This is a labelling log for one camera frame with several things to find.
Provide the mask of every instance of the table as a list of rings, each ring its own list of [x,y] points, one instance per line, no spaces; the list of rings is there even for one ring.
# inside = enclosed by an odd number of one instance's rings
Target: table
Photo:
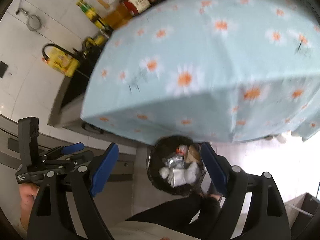
[[[169,0],[115,31],[81,117],[154,144],[320,129],[320,27],[294,0]]]

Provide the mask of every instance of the white label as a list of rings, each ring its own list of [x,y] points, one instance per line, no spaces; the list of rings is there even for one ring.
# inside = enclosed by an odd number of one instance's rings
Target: white label
[[[128,1],[137,8],[139,13],[142,13],[150,6],[150,3],[148,0],[128,0]]]

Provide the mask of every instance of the tiled wall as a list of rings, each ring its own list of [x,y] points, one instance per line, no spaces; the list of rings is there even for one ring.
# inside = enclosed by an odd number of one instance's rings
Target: tiled wall
[[[19,1],[12,2],[0,21],[0,61],[9,66],[0,79],[0,114],[16,122],[28,116],[39,117],[41,133],[88,145],[92,141],[88,136],[47,125],[64,76],[42,62],[41,51],[49,42],[69,51],[81,49],[82,40],[98,29],[76,5],[78,0],[22,0],[21,7],[38,15],[43,23],[38,32],[31,32],[27,18],[15,14]],[[94,0],[88,1],[101,14],[107,13]]]

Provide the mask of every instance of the person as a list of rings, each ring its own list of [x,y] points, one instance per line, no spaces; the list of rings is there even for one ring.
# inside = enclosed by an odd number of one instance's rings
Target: person
[[[19,185],[21,196],[21,226],[28,230],[34,199],[39,187],[33,183]],[[208,238],[220,211],[220,195],[211,183],[207,194],[199,187],[188,197],[165,202],[138,213],[125,222],[109,228],[115,240],[191,240]],[[191,222],[199,212],[199,217]]]

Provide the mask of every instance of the human hand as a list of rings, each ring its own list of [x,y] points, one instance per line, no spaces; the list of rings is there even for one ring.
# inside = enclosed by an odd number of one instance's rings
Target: human hand
[[[19,185],[19,192],[21,197],[21,225],[27,231],[30,219],[31,210],[38,194],[39,187],[33,183],[23,183]]]

